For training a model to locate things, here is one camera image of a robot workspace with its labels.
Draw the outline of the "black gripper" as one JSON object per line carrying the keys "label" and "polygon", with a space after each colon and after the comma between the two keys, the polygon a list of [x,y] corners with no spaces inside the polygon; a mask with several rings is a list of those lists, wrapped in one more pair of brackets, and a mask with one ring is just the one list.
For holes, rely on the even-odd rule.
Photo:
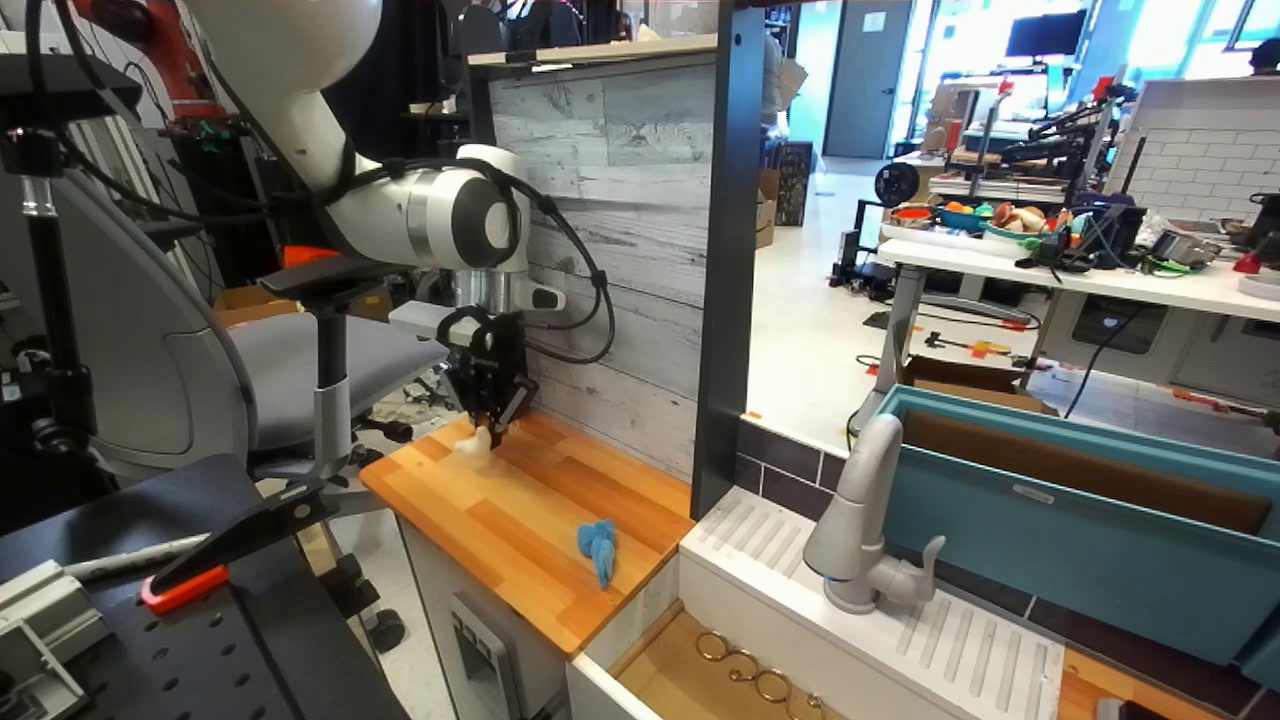
{"label": "black gripper", "polygon": [[538,382],[527,378],[519,316],[480,302],[453,307],[437,323],[437,341],[448,349],[448,382],[472,411],[477,449],[493,449],[538,393]]}

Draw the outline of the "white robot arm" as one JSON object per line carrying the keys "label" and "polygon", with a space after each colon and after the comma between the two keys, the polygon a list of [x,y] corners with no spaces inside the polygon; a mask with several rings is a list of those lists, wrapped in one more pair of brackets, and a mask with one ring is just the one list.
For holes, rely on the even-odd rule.
{"label": "white robot arm", "polygon": [[433,327],[477,445],[497,449],[538,382],[524,323],[567,307],[527,273],[534,188],[506,147],[458,142],[441,169],[360,156],[324,92],[377,42],[385,0],[182,0],[202,47],[267,147],[339,238],[377,263],[448,267],[455,307]]}

